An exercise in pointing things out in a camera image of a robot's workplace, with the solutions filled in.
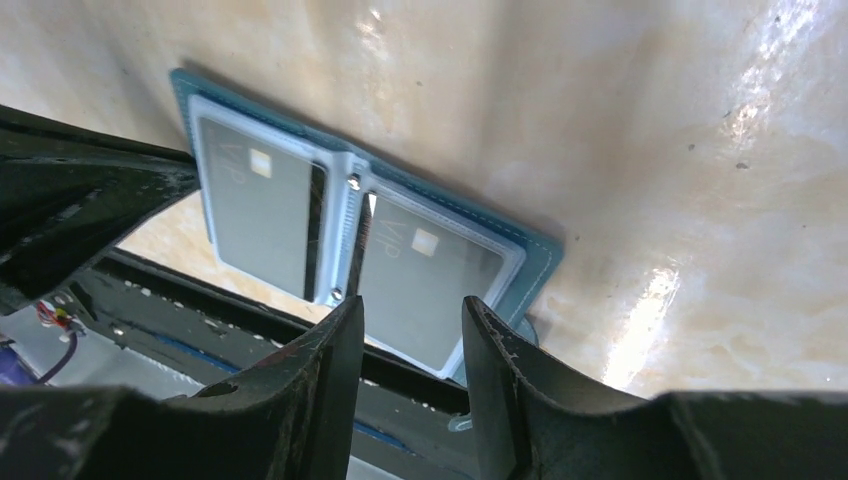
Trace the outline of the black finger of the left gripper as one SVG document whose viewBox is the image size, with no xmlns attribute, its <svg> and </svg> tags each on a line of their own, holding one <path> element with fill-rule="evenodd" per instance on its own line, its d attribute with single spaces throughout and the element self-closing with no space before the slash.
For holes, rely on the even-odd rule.
<svg viewBox="0 0 848 480">
<path fill-rule="evenodd" d="M 66 284 L 198 188 L 183 151 L 2 107 L 2 314 Z"/>
</svg>

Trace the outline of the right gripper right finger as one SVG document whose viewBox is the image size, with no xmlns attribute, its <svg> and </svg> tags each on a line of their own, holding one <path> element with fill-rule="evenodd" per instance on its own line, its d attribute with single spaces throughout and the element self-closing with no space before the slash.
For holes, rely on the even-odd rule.
<svg viewBox="0 0 848 480">
<path fill-rule="evenodd" d="M 472 432 L 485 479 L 843 479 L 847 396 L 671 391 L 643 399 L 463 302 Z"/>
</svg>

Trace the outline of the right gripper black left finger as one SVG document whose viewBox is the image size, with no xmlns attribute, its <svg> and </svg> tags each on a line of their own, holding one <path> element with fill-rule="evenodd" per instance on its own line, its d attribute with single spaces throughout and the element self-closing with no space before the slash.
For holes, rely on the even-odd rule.
<svg viewBox="0 0 848 480">
<path fill-rule="evenodd" d="M 364 351 L 344 300 L 253 366 L 191 397 L 126 387 L 1 392 L 5 479 L 343 479 Z"/>
</svg>

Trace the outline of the black VIP credit card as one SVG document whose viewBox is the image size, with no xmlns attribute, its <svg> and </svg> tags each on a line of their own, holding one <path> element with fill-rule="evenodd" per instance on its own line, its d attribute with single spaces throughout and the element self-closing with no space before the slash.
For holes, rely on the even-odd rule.
<svg viewBox="0 0 848 480">
<path fill-rule="evenodd" d="M 210 118 L 199 120 L 198 132 L 219 258 L 315 300 L 326 168 L 276 137 Z"/>
</svg>

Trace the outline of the teal card holder wallet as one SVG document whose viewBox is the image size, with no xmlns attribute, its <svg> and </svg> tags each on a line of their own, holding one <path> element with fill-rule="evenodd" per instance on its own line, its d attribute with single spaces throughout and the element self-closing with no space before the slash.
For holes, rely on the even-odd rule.
<svg viewBox="0 0 848 480">
<path fill-rule="evenodd" d="M 185 69 L 170 74 L 216 258 L 313 306 L 365 303 L 365 337 L 466 380 L 461 303 L 531 342 L 561 242 Z"/>
</svg>

